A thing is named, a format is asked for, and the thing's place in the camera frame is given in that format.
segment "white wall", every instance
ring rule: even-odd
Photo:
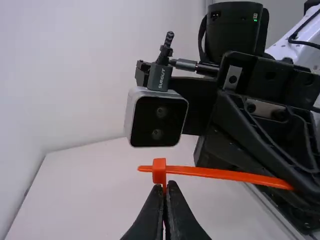
[[[122,135],[138,59],[168,30],[197,59],[194,0],[0,1],[0,239],[48,151]]]

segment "white table surface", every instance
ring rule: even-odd
[[[172,148],[133,148],[119,138],[52,152],[27,194],[6,240],[118,240],[153,186],[151,165],[193,166],[196,138]],[[288,240],[269,214],[234,181],[171,175],[213,240]]]

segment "camera lens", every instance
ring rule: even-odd
[[[156,116],[163,119],[168,114],[168,109],[164,106],[160,106],[156,109]]]
[[[164,135],[164,131],[162,131],[161,129],[155,129],[152,132],[152,138],[154,140],[160,140]]]

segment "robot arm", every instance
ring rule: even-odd
[[[304,17],[279,41],[269,47],[266,53],[279,61],[291,58],[295,65],[307,67],[320,74],[320,49],[317,50],[305,44],[289,43],[290,36],[299,28],[301,29],[298,31],[296,41],[314,43],[320,47],[320,4],[309,8]]]

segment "depth camera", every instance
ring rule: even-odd
[[[124,131],[133,147],[171,147],[178,143],[188,102],[173,90],[136,86],[129,91]]]

